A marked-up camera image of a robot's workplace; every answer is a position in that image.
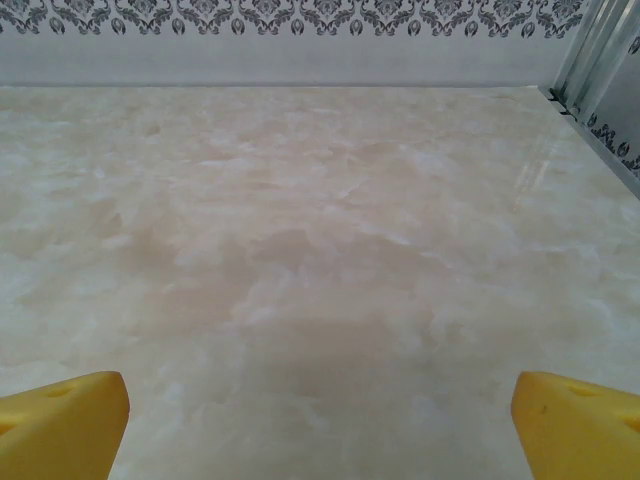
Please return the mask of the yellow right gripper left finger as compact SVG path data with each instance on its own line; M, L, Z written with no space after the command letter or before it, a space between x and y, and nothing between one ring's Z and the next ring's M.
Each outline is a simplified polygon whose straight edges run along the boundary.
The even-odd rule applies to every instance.
M0 397L0 480L108 480L129 413L116 371Z

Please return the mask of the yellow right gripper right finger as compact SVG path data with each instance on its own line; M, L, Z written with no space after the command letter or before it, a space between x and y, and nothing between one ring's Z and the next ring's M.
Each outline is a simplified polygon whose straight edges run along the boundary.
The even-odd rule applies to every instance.
M511 417L534 480L640 480L640 395L523 372Z

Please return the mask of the aluminium frame post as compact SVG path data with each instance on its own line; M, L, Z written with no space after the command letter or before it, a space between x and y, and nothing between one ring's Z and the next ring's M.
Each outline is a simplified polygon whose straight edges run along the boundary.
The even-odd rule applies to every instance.
M551 90L585 124L640 31L640 0L590 0Z

